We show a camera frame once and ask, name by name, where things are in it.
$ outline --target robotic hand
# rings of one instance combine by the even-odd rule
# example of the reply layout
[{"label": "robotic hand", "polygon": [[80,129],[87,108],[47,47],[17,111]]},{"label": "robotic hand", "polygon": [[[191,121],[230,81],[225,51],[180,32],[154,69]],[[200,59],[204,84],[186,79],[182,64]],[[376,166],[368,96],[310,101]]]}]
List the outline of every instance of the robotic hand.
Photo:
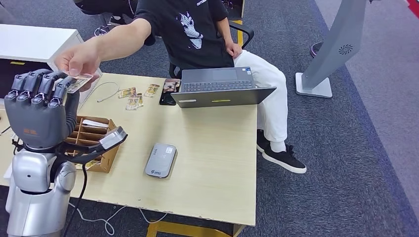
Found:
[{"label": "robotic hand", "polygon": [[[80,94],[67,93],[75,80],[46,69],[16,75],[4,99],[10,126],[23,141],[23,145],[13,142],[19,152],[13,157],[6,202],[9,237],[59,237],[76,178],[73,163],[86,164],[127,137],[118,127],[95,146],[64,142],[76,127]],[[66,150],[76,150],[78,155],[68,156]]]}]

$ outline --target black shoelace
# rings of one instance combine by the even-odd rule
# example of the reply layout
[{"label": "black shoelace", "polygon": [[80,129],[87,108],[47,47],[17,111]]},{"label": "black shoelace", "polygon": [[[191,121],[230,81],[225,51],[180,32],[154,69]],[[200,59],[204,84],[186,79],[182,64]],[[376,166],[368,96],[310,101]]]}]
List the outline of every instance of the black shoelace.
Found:
[{"label": "black shoelace", "polygon": [[290,156],[292,156],[294,158],[294,151],[293,151],[294,146],[290,145],[287,147],[287,153],[290,154]]}]

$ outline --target laptop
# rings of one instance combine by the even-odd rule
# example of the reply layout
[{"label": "laptop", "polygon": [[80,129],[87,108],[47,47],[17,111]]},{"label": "laptop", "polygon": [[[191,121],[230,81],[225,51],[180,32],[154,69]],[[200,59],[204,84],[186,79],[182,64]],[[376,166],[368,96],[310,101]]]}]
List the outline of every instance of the laptop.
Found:
[{"label": "laptop", "polygon": [[180,92],[172,93],[181,108],[256,105],[276,87],[258,88],[250,67],[182,71]]}]

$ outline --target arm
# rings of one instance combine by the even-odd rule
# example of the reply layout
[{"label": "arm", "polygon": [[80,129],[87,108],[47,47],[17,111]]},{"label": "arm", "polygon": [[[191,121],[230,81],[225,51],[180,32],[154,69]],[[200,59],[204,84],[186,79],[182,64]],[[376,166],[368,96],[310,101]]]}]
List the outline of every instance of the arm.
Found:
[{"label": "arm", "polygon": [[60,54],[55,59],[58,69],[77,76],[94,74],[100,62],[130,56],[139,50],[151,33],[151,25],[145,19],[117,26],[103,36],[93,37]]},{"label": "arm", "polygon": [[150,23],[140,18],[128,25],[117,26],[103,36],[93,37],[86,43],[96,47],[100,61],[108,61],[132,55],[144,45],[150,34]]},{"label": "arm", "polygon": [[242,53],[242,47],[233,42],[230,32],[230,23],[228,22],[227,17],[221,21],[217,21],[218,32],[223,36],[225,41],[225,49],[228,54],[233,58],[237,58]]},{"label": "arm", "polygon": [[225,44],[229,45],[233,43],[230,32],[230,24],[228,23],[227,17],[221,21],[217,21],[218,32],[223,36]]}]

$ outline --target cardboard organizer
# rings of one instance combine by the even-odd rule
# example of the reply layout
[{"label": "cardboard organizer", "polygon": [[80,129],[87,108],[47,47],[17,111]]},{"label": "cardboard organizer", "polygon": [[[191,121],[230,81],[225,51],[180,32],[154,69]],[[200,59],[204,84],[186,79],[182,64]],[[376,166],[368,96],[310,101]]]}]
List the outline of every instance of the cardboard organizer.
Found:
[{"label": "cardboard organizer", "polygon": [[[104,123],[104,124],[107,124],[108,127],[105,128],[105,127],[85,125],[83,124],[84,119]],[[116,126],[114,122],[112,121],[112,119],[96,118],[96,117],[88,117],[88,116],[77,116],[76,129],[65,141],[71,144],[77,144],[81,146],[97,145],[99,144],[99,140],[102,139],[108,132],[110,132],[114,128],[116,128]],[[91,167],[86,165],[87,171],[109,173],[118,149],[119,149],[119,145],[105,152],[101,156],[96,157],[95,161],[97,161],[98,163],[96,163],[95,165]],[[66,153],[69,156],[75,156],[77,154],[77,151],[67,150]]]}]

